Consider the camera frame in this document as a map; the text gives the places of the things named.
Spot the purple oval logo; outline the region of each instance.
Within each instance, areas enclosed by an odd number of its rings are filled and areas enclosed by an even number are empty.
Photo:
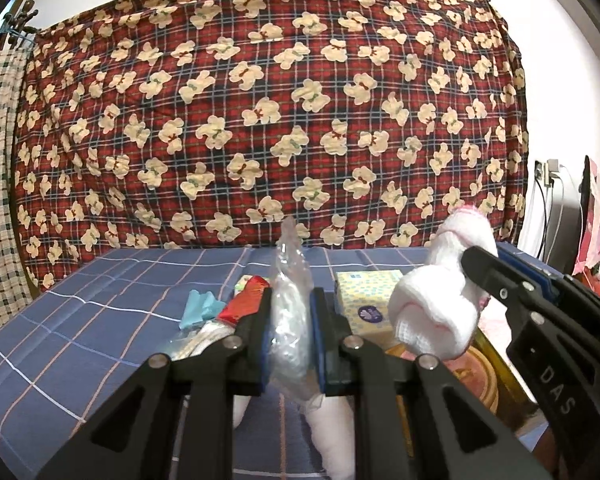
[[[358,316],[362,321],[368,323],[380,323],[382,321],[382,313],[372,305],[361,306],[358,309]]]

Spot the white cable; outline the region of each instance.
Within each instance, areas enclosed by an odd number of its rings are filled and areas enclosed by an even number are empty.
[[[554,231],[554,239],[551,240],[551,247],[549,247],[549,251],[546,254],[544,262],[547,264],[549,262],[549,257],[551,256],[551,251],[554,250],[555,239],[558,237],[558,231],[560,230],[560,222],[562,221],[562,212],[564,211],[564,182],[560,178],[560,175],[554,175],[554,178],[560,180],[560,188],[562,189],[562,195],[560,197],[560,213],[558,214],[558,224],[555,227]],[[551,188],[551,207],[554,207],[554,188]]]
[[[580,192],[578,191],[578,186],[576,186],[575,182],[573,181],[573,177],[571,176],[571,171],[569,171],[569,168],[563,165],[560,165],[560,168],[567,172],[569,175],[569,180],[571,180],[573,190],[577,195],[579,195]],[[578,240],[578,253],[580,253],[580,246],[582,245],[582,238],[584,237],[584,211],[582,210],[582,198],[580,196],[578,197],[578,206],[580,207],[580,239]]]

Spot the blue tablecloth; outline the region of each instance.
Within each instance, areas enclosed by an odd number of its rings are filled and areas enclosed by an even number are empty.
[[[32,479],[175,334],[192,288],[228,301],[242,275],[269,274],[272,251],[112,250],[10,320],[0,330],[0,456],[18,480]],[[407,272],[426,251],[307,248],[304,254],[315,286],[333,290],[336,272]],[[234,468],[237,480],[324,475],[298,409],[272,388],[251,400],[235,430]]]

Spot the red package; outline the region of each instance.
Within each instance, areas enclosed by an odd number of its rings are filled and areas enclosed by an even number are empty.
[[[240,318],[254,314],[260,307],[264,289],[269,287],[269,282],[260,276],[253,276],[234,298],[226,304],[222,312],[216,316],[230,325],[237,325]]]

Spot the bolt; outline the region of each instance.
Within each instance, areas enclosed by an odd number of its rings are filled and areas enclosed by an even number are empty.
[[[435,355],[423,354],[418,357],[418,364],[425,370],[433,370],[436,366],[438,366],[438,362],[438,358]]]
[[[222,339],[222,344],[229,350],[237,350],[242,346],[242,338],[239,335],[228,335]]]
[[[162,368],[169,362],[169,358],[165,354],[154,354],[149,357],[149,366],[151,368]]]
[[[358,350],[365,343],[365,340],[359,335],[348,335],[342,342],[347,348]]]
[[[540,314],[539,312],[532,312],[531,313],[531,320],[536,325],[542,325],[542,323],[544,323],[544,316],[542,314]]]

